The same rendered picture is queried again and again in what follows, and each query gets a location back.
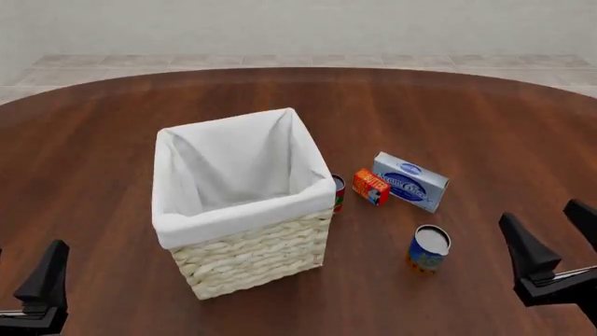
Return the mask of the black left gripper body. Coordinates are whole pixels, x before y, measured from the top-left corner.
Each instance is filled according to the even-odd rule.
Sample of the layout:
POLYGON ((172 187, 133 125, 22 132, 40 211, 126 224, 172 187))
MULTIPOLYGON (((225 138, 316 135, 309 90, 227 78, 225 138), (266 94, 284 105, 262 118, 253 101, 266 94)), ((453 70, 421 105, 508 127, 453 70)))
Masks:
POLYGON ((67 304, 0 311, 0 336, 60 336, 66 320, 67 304))

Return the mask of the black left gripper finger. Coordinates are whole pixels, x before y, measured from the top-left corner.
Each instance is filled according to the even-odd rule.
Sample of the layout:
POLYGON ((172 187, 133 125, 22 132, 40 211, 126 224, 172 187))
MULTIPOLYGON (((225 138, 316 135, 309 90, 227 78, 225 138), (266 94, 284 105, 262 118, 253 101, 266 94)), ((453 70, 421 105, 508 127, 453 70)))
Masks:
POLYGON ((54 240, 48 246, 36 268, 13 296, 21 301, 24 313, 45 313, 50 308, 67 310, 65 291, 69 246, 54 240))

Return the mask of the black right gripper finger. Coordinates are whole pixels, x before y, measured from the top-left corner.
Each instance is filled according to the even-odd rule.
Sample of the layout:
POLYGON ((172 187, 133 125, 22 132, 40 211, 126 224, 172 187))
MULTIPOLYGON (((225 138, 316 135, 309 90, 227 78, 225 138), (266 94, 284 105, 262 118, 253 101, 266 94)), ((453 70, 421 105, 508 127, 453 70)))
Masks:
POLYGON ((563 212, 570 223, 597 252, 597 209, 577 199, 568 201, 563 212))
POLYGON ((515 215, 505 212, 498 224, 511 259, 514 282, 541 282, 554 277, 562 257, 527 231, 515 215))

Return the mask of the woven basket with white liner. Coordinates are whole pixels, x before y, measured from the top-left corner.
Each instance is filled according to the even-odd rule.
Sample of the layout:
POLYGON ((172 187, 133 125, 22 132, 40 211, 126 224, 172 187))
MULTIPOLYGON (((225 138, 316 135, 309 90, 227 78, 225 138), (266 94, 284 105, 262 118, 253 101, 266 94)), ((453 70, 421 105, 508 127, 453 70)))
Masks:
POLYGON ((292 108, 157 134, 152 225, 200 300, 323 265, 335 197, 292 108))

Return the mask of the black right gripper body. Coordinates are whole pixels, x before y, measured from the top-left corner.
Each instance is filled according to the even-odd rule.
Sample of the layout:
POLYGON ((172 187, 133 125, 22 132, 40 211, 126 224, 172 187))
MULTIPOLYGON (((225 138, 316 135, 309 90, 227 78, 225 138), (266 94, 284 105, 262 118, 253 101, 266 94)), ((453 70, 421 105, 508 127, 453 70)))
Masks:
POLYGON ((597 266, 556 273, 551 279, 518 279, 514 291, 526 307, 576 304, 597 308, 597 266))

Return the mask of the orange butter box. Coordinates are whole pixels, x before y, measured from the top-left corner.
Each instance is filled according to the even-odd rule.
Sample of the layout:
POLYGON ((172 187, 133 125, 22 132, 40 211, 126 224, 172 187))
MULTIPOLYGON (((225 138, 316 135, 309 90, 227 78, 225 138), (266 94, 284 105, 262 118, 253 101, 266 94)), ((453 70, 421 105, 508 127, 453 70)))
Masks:
POLYGON ((375 206, 382 206, 390 195, 390 186, 365 168, 354 174, 352 189, 375 206))

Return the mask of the blue alphabet soup tin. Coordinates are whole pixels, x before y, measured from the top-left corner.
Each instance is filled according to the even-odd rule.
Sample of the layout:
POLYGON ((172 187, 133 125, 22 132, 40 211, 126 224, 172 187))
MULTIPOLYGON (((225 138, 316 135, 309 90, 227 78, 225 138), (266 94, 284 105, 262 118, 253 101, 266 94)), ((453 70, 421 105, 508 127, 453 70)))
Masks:
POLYGON ((419 273, 436 273, 449 255, 451 237, 439 226, 419 226, 412 237, 407 261, 419 273))

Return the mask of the blue-grey cream cheese box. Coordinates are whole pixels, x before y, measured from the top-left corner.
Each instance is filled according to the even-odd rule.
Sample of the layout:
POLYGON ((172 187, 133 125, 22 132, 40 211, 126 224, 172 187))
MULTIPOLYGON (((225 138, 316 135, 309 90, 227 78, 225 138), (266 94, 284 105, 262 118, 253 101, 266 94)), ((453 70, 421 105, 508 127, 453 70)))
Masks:
POLYGON ((380 152, 374 158, 372 173, 390 187, 390 194, 434 213, 449 186, 449 178, 409 161, 380 152))

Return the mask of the red tin with tomato print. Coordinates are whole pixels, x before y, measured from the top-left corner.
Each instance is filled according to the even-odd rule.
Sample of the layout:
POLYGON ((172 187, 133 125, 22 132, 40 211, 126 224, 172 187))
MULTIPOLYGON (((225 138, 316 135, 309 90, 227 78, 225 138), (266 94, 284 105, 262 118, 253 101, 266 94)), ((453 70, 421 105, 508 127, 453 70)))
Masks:
POLYGON ((333 212, 337 214, 343 207, 343 200, 345 194, 345 182, 340 175, 332 174, 333 181, 336 185, 336 195, 333 212))

